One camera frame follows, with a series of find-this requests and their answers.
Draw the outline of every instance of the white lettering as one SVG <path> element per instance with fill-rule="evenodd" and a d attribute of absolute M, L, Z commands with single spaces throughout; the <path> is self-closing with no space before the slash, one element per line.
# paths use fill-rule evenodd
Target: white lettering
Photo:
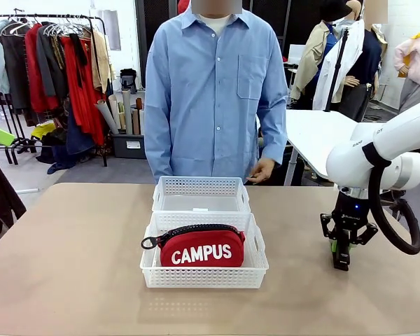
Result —
<path fill-rule="evenodd" d="M 225 244 L 223 246 L 223 251 L 224 251 L 223 257 L 226 258 L 226 259 L 231 259 L 232 252 L 230 252 L 230 245 Z"/>
<path fill-rule="evenodd" d="M 197 251 L 194 247 L 190 249 L 191 254 L 191 261 L 195 262 L 196 260 L 203 261 L 204 256 L 202 255 L 202 246 L 197 248 Z"/>
<path fill-rule="evenodd" d="M 173 262 L 173 264 L 175 265 L 179 265 L 181 263 L 181 259 L 177 260 L 176 256 L 179 256 L 181 254 L 181 252 L 176 251 L 173 253 L 173 256 L 171 257 L 171 261 Z"/>
<path fill-rule="evenodd" d="M 221 259 L 223 257 L 223 247 L 221 246 L 221 244 L 218 245 L 219 248 L 219 254 L 217 254 L 216 252 L 216 245 L 213 245 L 213 257 L 217 260 Z"/>
<path fill-rule="evenodd" d="M 204 260 L 207 261 L 209 259 L 209 256 L 211 255 L 212 248 L 210 245 L 204 246 Z"/>
<path fill-rule="evenodd" d="M 185 261 L 191 263 L 190 255 L 188 254 L 187 249 L 183 250 L 182 253 L 182 263 L 185 264 Z"/>

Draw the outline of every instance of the empty white basket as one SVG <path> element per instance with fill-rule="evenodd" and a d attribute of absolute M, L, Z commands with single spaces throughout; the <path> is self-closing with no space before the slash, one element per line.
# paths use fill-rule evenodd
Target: empty white basket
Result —
<path fill-rule="evenodd" d="M 140 268 L 150 288 L 259 288 L 269 269 L 265 242 L 251 213 L 157 212 L 146 237 L 157 237 L 187 225 L 226 224 L 246 236 L 241 267 L 162 267 L 160 248 L 143 252 Z"/>
<path fill-rule="evenodd" d="M 162 176 L 154 191 L 153 211 L 251 212 L 240 178 Z"/>

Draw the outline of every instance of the black hat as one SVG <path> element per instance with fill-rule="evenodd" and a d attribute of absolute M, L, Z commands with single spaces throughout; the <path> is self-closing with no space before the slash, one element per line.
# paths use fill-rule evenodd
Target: black hat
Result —
<path fill-rule="evenodd" d="M 345 4 L 345 0 L 323 0 L 321 4 L 321 19 L 333 22 L 345 18 L 352 9 Z"/>

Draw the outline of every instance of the brown tabletop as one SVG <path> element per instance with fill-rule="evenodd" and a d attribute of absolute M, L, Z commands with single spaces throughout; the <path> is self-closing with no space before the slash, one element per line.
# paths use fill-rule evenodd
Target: brown tabletop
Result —
<path fill-rule="evenodd" d="M 0 334 L 420 333 L 420 254 L 379 233 L 352 251 L 350 272 L 333 269 L 319 223 L 332 188 L 248 189 L 270 265 L 260 290 L 147 289 L 139 245 L 153 189 L 49 189 L 0 240 Z"/>

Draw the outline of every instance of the blue button-up shirt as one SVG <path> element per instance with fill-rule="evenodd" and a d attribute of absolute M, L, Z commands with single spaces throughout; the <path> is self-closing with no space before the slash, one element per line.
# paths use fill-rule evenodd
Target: blue button-up shirt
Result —
<path fill-rule="evenodd" d="M 259 17 L 232 15 L 220 37 L 191 7 L 163 23 L 146 66 L 145 149 L 162 175 L 237 176 L 263 158 L 281 164 L 287 85 L 276 35 Z"/>

